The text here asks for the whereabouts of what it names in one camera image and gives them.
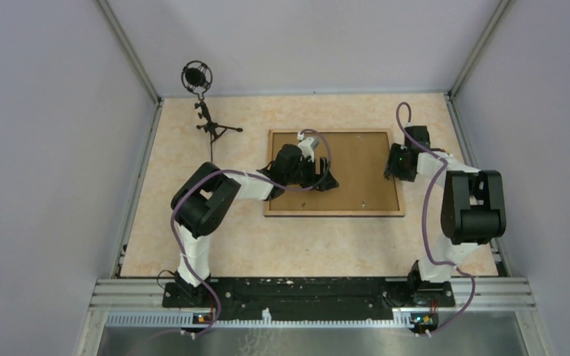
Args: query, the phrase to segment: microphone stand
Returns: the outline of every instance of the microphone stand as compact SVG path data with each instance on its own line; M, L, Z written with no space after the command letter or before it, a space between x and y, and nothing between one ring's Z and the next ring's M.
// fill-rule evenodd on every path
M195 103L195 109L201 109L200 113L197 115L202 119L206 119L206 124L196 126L198 130L204 130L208 132L211 137L211 162L213 162L213 143L217 141L224 133L228 130L234 130L237 132L243 131L242 128L233 128L231 126L220 125L213 122L211 119L211 113L209 113L209 108L204 102L204 93L211 87L213 81L213 73L211 68L201 61L190 61L183 68L182 75L180 76L183 87L192 94L197 95L199 102ZM196 88L203 88L202 92L196 92Z
M217 141L228 130L234 130L237 132L241 132L241 131L243 131L243 129L242 128L233 128L232 126L220 125L216 122L213 122L213 120L211 119L211 113L209 113L209 107L207 107L206 103L204 102L204 96L202 96L202 99L200 99L200 96L198 96L198 99L200 101L195 103L195 108L196 108L196 110L199 108L201 110L201 112L197 113L197 115L201 119L202 118L206 119L206 124L197 125L196 128L198 130L202 129L202 130L204 130L204 132L209 133L209 135L211 137L211 162L213 162L213 142Z

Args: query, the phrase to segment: metal base plate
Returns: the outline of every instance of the metal base plate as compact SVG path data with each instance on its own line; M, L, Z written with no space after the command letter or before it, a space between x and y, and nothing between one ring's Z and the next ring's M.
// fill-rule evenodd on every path
M414 303L406 280L383 277L229 277L212 278L209 284L222 302L220 320L255 320L265 309L273 320L392 320L393 307L428 306ZM438 298L438 307L456 305L449 294ZM199 295L190 297L175 282L166 283L163 308L211 308L209 294Z

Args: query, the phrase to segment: beige floor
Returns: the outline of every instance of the beige floor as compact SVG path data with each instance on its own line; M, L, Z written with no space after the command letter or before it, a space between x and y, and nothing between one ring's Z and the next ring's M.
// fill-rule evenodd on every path
M270 128L389 128L397 104L407 101L415 125L427 125L432 146L461 157L441 93L331 96L250 96L208 98L222 125L242 126L214 145L220 168L253 171L267 161ZM166 99L134 219L122 276L156 276L175 270L179 248L171 233L170 201L182 184L209 160L209 135L199 132L194 99ZM210 254L213 276L404 276L423 258L421 209L428 181L402 185L403 218L267 218L259 201L235 202L214 233ZM427 219L433 243L439 224L442 189L435 188ZM495 275L490 248L474 252L462 269Z

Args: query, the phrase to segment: white robotic arm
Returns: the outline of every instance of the white robotic arm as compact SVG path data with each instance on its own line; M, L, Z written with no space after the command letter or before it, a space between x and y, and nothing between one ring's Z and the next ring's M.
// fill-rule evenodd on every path
M446 152L436 152L436 154L438 154L440 158L436 158L427 153L419 154L416 173L433 179L443 166L441 159L445 159L448 162L447 168L436 180L436 184L443 188L445 187L445 181L447 179L447 171L461 171L472 174L479 173L479 169L461 163L454 158L453 155L447 154ZM451 239L448 239L444 234L440 234L438 240L431 246L431 257L433 257L435 261L451 261L459 265L478 247L478 243L460 243L459 245L454 245ZM449 265L436 266L432 264L428 258L423 258L419 260L419 270L422 280L432 283L443 283L449 281L454 267Z
M406 132L429 149L425 126L408 126ZM418 275L415 284L426 282L428 288L431 283L445 283L451 278L454 266L440 262L459 265L479 245L501 236L505 230L501 175L465 165L444 151L434 151L438 157L424 152L406 137L403 145L393 144L384 173L386 177L392 175L411 182L417 174L435 178L435 183L445 190L440 217L443 234L430 248L432 259L438 263L423 258L410 273ZM444 171L436 177L443 167Z
M298 141L298 145L284 145L275 161L271 162L268 167L250 174L225 173L225 178L213 182L212 186L209 187L206 183L206 191L216 191L213 194L218 194L212 204L210 204L211 199L207 200L199 194L187 199L185 203L188 203L187 207L180 209L178 214L180 218L174 222L186 253L185 256L180 256L180 265L177 269L180 280L192 287L200 284L200 281L187 268L184 257L198 277L204 280L210 275L209 250L212 232L219 226L233 200L273 200L283 193L283 189L276 187L272 184L273 182L279 185L300 184L303 187L309 187L323 178L317 190L323 191L338 186L337 181L328 171L329 167L325 158L321 158L321 173L315 173L314 150L318 147L318 138L305 138L303 133L299 133ZM211 163L205 163L200 167L178 191L171 202L171 207L175 207L181 196L187 192L187 188L195 185L200 177L217 169ZM218 214L216 217L207 216L209 211L216 211L215 214Z

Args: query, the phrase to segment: cork board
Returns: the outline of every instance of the cork board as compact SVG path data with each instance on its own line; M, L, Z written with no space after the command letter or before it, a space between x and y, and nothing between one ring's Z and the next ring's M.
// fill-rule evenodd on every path
M332 152L331 174L339 187L328 191L288 191L266 202L266 217L403 217L404 200L400 181L383 176L392 133L385 129L340 129L321 131ZM296 130L269 132L268 161L276 158L283 145L298 144ZM327 148L315 149L319 157Z

